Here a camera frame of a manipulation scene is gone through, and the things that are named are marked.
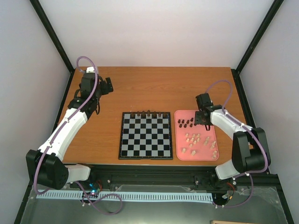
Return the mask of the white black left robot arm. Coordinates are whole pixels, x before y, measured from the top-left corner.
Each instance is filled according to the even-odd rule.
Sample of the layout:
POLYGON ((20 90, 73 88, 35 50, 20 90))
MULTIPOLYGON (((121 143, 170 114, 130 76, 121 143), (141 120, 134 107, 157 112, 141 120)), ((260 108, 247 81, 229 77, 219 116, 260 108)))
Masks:
POLYGON ((65 116, 51 136, 37 150, 29 150, 26 154, 28 174, 37 194, 38 185, 46 189, 60 190, 65 184, 81 181, 87 188, 96 185, 97 176, 87 165, 65 165, 65 153, 80 128, 90 119, 93 113, 100 112, 100 98, 113 92, 110 78, 103 79, 97 69, 88 67, 84 72, 69 103, 65 116))

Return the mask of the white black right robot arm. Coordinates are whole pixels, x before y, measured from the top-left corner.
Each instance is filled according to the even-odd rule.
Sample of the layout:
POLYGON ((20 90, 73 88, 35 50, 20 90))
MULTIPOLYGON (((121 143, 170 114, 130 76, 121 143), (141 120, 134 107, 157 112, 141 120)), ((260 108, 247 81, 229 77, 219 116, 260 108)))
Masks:
POLYGON ((220 180, 262 173, 271 164, 266 133, 233 117, 223 106, 214 105, 208 93, 196 96, 198 110, 194 123, 207 131, 211 126, 220 128, 232 140, 231 160, 217 166, 215 172, 220 180))

